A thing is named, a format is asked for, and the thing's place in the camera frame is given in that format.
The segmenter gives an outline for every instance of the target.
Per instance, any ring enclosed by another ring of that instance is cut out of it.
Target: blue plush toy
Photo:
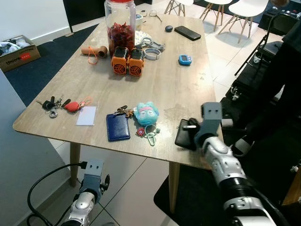
[[[155,107],[153,102],[139,103],[137,105],[137,111],[134,111],[134,115],[142,126],[153,125],[156,123],[159,111]]]

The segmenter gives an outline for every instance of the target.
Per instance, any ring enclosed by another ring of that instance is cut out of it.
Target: blue wallet
[[[109,141],[125,140],[131,138],[125,114],[108,114],[107,131]]]

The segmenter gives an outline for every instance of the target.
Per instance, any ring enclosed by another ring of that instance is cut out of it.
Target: red label
[[[31,56],[29,53],[23,53],[20,55],[21,60],[27,60],[29,59]]]

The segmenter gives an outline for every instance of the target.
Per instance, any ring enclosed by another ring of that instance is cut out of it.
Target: blue timer
[[[189,55],[181,54],[179,55],[179,63],[181,65],[190,65],[192,62],[192,59]]]

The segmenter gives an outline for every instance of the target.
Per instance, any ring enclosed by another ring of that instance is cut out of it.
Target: eyeglasses
[[[141,10],[140,14],[144,17],[147,17],[146,10]],[[148,16],[156,16],[162,22],[161,18],[157,15],[157,11],[155,11],[155,10],[151,10],[150,13],[148,14]]]

